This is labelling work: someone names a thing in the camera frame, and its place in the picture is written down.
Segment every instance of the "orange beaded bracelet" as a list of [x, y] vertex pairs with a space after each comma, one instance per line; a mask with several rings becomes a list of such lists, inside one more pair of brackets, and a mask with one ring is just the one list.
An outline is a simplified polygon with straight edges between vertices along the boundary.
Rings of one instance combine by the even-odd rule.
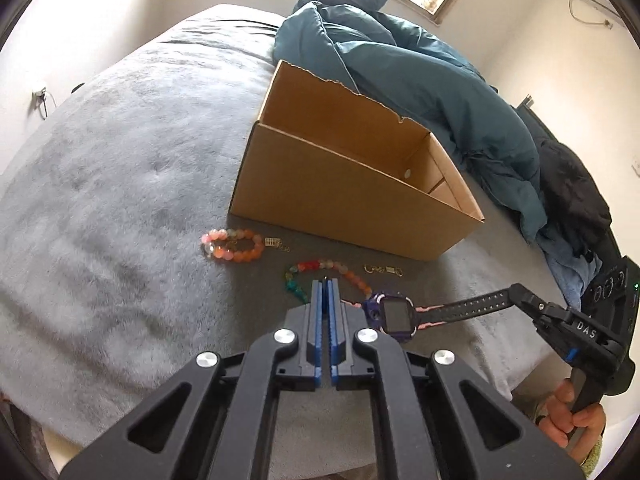
[[[253, 249], [239, 251], [236, 244], [239, 240], [252, 240]], [[205, 256], [212, 260], [226, 260], [228, 262], [252, 262], [262, 256], [264, 243], [262, 236], [254, 234], [251, 229], [212, 229], [200, 238]]]

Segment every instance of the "cable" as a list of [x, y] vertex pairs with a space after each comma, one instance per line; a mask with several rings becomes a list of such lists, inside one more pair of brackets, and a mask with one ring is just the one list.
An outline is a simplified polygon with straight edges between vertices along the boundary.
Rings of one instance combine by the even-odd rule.
[[56, 98], [53, 97], [53, 94], [51, 92], [49, 92], [48, 90], [45, 91], [45, 94], [49, 94], [51, 96], [51, 99], [53, 101], [53, 104], [56, 106], [56, 108], [58, 108], [58, 103], [56, 102]]
[[581, 20], [580, 18], [577, 18], [576, 15], [574, 14], [574, 0], [569, 0], [569, 12], [571, 13], [571, 17], [576, 22], [580, 22], [580, 23], [583, 23], [585, 25], [598, 25], [598, 26], [602, 26], [602, 27], [611, 28], [611, 22], [609, 20], [604, 20], [603, 22], [585, 22], [584, 20]]

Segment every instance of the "finger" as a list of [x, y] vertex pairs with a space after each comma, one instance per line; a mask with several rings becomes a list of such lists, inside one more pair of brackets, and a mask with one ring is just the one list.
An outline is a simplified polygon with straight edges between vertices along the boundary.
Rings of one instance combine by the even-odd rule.
[[596, 445], [604, 430], [607, 417], [600, 404], [592, 404], [574, 415], [576, 426], [586, 428], [582, 437], [569, 455], [578, 463], [582, 463]]
[[546, 400], [546, 410], [556, 428], [559, 428], [565, 433], [569, 433], [574, 428], [569, 407], [555, 396], [551, 396]]
[[540, 421], [540, 423], [538, 424], [538, 427], [540, 428], [542, 433], [544, 433], [556, 444], [558, 444], [558, 446], [564, 448], [569, 443], [566, 437], [566, 433], [556, 428], [556, 426], [551, 421], [551, 418], [549, 418], [548, 416], [546, 416]]
[[554, 396], [560, 402], [571, 402], [574, 400], [575, 390], [571, 381], [569, 379], [563, 380], [554, 391]]
[[604, 428], [607, 417], [601, 404], [591, 404], [572, 416], [572, 423], [578, 428]]

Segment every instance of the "open cardboard box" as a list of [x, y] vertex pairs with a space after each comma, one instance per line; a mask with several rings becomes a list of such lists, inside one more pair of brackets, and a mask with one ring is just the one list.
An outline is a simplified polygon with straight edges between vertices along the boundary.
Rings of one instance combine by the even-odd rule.
[[437, 258], [484, 221], [426, 128], [282, 61], [230, 212], [417, 260]]

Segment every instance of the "bed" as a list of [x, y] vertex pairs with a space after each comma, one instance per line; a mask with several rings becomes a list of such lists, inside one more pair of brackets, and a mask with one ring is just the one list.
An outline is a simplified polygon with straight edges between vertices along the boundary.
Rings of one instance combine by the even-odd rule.
[[[245, 350], [296, 305], [282, 279], [293, 262], [401, 267], [401, 278], [367, 278], [423, 304], [514, 282], [564, 304], [542, 252], [468, 176], [486, 221], [434, 262], [228, 216], [282, 20], [229, 5], [184, 20], [82, 86], [5, 172], [0, 390], [43, 426], [88, 444], [197, 353]], [[208, 262], [200, 235], [222, 226], [280, 237], [291, 251]], [[507, 397], [552, 353], [514, 308], [431, 328], [407, 348], [453, 350]], [[284, 396], [271, 475], [372, 463], [369, 428], [363, 392]]]

